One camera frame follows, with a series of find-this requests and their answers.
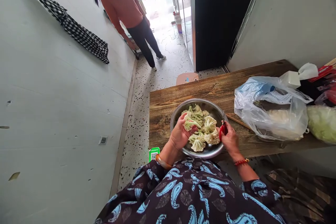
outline dark blue paisley clothing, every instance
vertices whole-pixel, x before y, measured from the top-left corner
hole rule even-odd
[[[236,187],[208,160],[188,157],[170,171],[153,160],[109,200],[95,224],[286,223],[279,198],[261,180]]]

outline wall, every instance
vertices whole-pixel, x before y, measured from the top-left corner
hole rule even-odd
[[[256,0],[230,71],[287,59],[321,66],[335,57],[336,0]]]
[[[56,1],[109,44],[110,64],[37,0],[0,0],[2,224],[93,223],[109,198],[134,55],[93,0]]]

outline white tissue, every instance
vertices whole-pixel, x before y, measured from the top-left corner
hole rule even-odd
[[[296,89],[301,86],[300,81],[310,79],[319,75],[317,66],[314,64],[304,64],[298,72],[288,71],[280,76],[280,81],[286,87]]]
[[[299,79],[310,79],[319,75],[317,66],[314,64],[306,63],[299,69]]]

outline orange bangle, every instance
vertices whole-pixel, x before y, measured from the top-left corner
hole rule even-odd
[[[156,154],[155,156],[155,160],[163,167],[163,169],[165,170],[170,170],[171,168],[173,168],[170,164],[167,164],[165,161],[163,161],[160,157],[159,154]]]
[[[239,165],[242,165],[244,163],[248,163],[249,161],[250,161],[249,159],[240,160],[240,161],[236,162],[234,165],[239,166]]]

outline clear plastic bag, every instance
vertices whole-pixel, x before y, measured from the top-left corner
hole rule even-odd
[[[326,99],[336,100],[336,91],[325,91],[316,99],[317,106],[308,106],[308,127],[317,139],[336,144],[336,107],[325,106]]]
[[[234,112],[256,135],[280,141],[303,138],[306,104],[313,101],[309,96],[285,87],[277,77],[262,76],[250,77],[234,93]]]

